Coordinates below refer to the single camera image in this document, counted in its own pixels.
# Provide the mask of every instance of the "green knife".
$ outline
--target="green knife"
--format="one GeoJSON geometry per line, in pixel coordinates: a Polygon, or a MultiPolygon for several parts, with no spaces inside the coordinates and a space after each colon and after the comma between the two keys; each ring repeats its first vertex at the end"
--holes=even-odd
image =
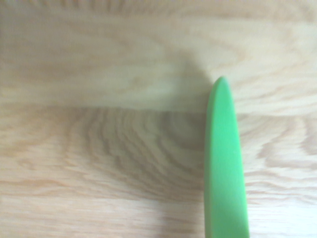
{"type": "Polygon", "coordinates": [[[249,238],[239,131],[224,77],[208,102],[204,177],[206,238],[249,238]]]}

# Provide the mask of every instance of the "green plastic knife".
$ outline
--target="green plastic knife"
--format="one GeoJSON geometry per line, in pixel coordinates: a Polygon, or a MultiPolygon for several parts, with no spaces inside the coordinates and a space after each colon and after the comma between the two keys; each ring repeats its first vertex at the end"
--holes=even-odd
{"type": "Polygon", "coordinates": [[[224,77],[208,102],[204,175],[206,238],[249,238],[239,131],[224,77]]]}

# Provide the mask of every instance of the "green blade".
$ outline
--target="green blade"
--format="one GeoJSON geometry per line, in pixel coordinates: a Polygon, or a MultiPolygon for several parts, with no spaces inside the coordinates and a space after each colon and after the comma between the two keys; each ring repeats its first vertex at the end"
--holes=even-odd
{"type": "Polygon", "coordinates": [[[249,238],[239,131],[230,87],[214,84],[205,141],[206,238],[249,238]]]}

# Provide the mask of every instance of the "wooden table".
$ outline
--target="wooden table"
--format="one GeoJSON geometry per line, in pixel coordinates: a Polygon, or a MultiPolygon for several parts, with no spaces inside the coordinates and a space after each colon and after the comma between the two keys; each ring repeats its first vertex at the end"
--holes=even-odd
{"type": "Polygon", "coordinates": [[[204,237],[221,75],[252,237],[316,238],[317,1],[1,1],[0,237],[204,237]]]}

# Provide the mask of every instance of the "wood grain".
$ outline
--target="wood grain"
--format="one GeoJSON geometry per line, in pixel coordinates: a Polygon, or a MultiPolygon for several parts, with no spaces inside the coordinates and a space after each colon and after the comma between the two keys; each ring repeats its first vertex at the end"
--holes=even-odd
{"type": "MultiPolygon", "coordinates": [[[[316,235],[317,119],[239,125],[253,237],[316,235]]],[[[204,114],[9,104],[0,127],[6,234],[203,237],[204,114]]]]}
{"type": "Polygon", "coordinates": [[[315,23],[18,3],[1,5],[2,102],[204,112],[212,82],[226,75],[239,113],[317,110],[315,23]]]}
{"type": "Polygon", "coordinates": [[[317,2],[0,2],[0,237],[202,238],[227,75],[252,238],[317,237],[317,2]]]}

